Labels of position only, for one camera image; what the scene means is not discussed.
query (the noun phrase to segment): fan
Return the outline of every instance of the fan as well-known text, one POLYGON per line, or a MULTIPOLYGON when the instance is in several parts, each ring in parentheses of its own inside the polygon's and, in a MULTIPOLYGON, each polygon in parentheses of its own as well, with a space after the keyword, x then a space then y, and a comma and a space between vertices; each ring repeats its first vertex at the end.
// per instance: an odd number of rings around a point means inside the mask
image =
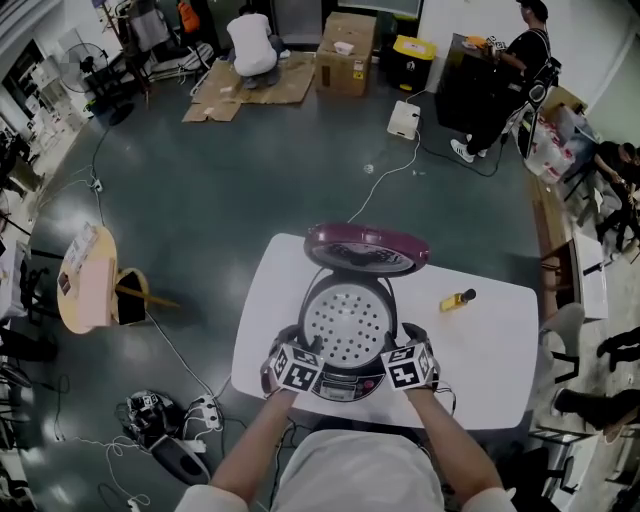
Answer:
POLYGON ((118 105, 109 93, 102 79, 102 70, 111 73, 107 53, 92 43, 80 43, 72 46, 60 61, 60 80, 71 91, 84 94, 91 90, 107 102, 114 110, 109 125, 115 126, 124 121, 133 110, 133 103, 118 105))

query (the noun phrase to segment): floor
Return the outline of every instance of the floor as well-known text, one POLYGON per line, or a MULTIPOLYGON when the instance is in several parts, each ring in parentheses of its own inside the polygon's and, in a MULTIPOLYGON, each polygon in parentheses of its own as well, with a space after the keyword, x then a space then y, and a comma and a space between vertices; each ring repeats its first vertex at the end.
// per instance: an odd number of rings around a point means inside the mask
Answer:
MULTIPOLYGON (((362 99, 318 97, 310 90, 301 106, 245 105, 231 123, 183 124, 189 88, 154 84, 149 111, 138 101, 130 118, 111 129, 96 170, 118 265, 142 270, 153 293, 182 305, 179 311, 150 312, 193 370, 217 389, 230 371, 243 302, 270 238, 345 221, 383 172, 410 161, 415 143, 387 134, 393 106, 405 96, 383 84, 372 84, 362 99), (374 166, 372 175, 364 171, 367 164, 374 166)), ((457 134, 437 124, 430 95, 415 101, 423 108, 424 144, 448 154, 448 141, 457 134)), ((97 121, 83 129, 41 203, 87 173, 74 175, 91 162, 102 134, 97 121)), ((478 168, 490 172, 496 158, 494 148, 478 168)), ((425 239, 435 265, 538 291, 540 254, 525 173, 512 142, 491 179, 418 151, 414 165, 385 180, 357 221, 425 239)), ((85 222, 99 224, 100 214, 95 196, 79 183, 39 211, 31 246, 64 254, 85 222)), ((35 263, 50 265, 57 275, 55 262, 35 263)), ((51 301, 54 290, 51 281, 51 301)), ((25 322, 16 325, 37 335, 25 322)), ((32 447, 22 452, 25 472, 41 510, 102 510, 98 485, 113 485, 105 448, 74 438, 106 443, 120 435, 114 409, 138 390, 165 393, 183 406, 202 390, 149 322, 78 336, 61 322, 45 320, 41 332, 57 341, 58 358, 23 368, 33 379, 53 384, 69 377, 59 410, 66 441, 54 433, 58 395, 41 387, 24 391, 29 422, 20 437, 32 447)), ((250 420, 261 401, 229 386, 221 403, 227 417, 250 420)), ((307 425, 317 420, 293 417, 307 425)), ((226 446, 240 433, 228 425, 226 446)), ((508 434, 476 433, 486 443, 508 434)), ((220 436, 204 439, 215 468, 220 436)), ((130 450, 112 460, 121 485, 132 494, 148 494, 154 512, 174 509, 185 486, 151 457, 130 450)), ((271 482, 260 493, 263 503, 271 482)), ((113 507, 121 503, 110 493, 106 498, 113 507)))

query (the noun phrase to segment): chair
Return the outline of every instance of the chair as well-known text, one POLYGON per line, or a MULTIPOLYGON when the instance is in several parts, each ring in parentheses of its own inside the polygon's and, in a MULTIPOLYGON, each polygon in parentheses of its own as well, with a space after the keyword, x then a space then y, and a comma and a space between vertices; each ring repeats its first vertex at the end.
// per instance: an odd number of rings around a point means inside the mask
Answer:
POLYGON ((573 363, 570 373, 557 377, 556 384, 578 376, 580 371, 580 329, 584 323, 584 308, 577 303, 567 304, 549 318, 540 329, 540 343, 545 338, 556 335, 564 345, 565 353, 551 352, 554 359, 573 363))

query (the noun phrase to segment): person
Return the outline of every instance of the person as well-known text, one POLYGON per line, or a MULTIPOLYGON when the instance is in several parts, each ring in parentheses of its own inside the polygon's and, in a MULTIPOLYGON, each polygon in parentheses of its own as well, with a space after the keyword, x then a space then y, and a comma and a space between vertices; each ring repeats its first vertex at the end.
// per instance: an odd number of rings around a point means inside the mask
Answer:
POLYGON ((561 414, 574 413, 611 440, 623 426, 640 423, 640 390, 625 389, 615 396, 597 396, 560 389, 551 404, 561 414))
MULTIPOLYGON (((515 512, 498 472, 430 389, 405 392, 465 512, 515 512)), ((187 489, 176 512, 247 512, 266 479, 297 393, 279 390, 264 404, 211 483, 187 489)), ((442 512, 444 498, 429 456, 406 437, 320 430, 284 469, 273 511, 442 512)))
POLYGON ((640 168, 632 164, 636 157, 633 144, 616 144, 603 142, 598 146, 593 162, 620 198, 622 207, 609 215, 604 222, 596 226, 598 241, 603 243, 607 231, 619 224, 616 249, 622 251, 624 232, 630 226, 635 236, 640 239, 640 225, 636 216, 633 194, 640 183, 640 168))
POLYGON ((551 44, 546 30, 549 12, 540 0, 518 0, 522 19, 529 30, 499 54, 489 99, 479 109, 468 144, 451 141, 453 151, 467 163, 475 156, 484 158, 507 121, 527 101, 526 82, 531 81, 551 58, 551 44))
POLYGON ((640 359, 640 327, 604 340, 598 346, 596 355, 602 357, 607 353, 609 354, 609 370, 611 372, 616 371, 616 366, 620 361, 633 362, 640 359))
POLYGON ((227 25, 233 41, 229 61, 236 73, 243 77, 245 89, 255 89, 266 79, 267 85, 275 85, 280 79, 278 59, 284 50, 282 39, 271 33, 269 20, 257 14, 250 5, 240 7, 240 17, 227 25))

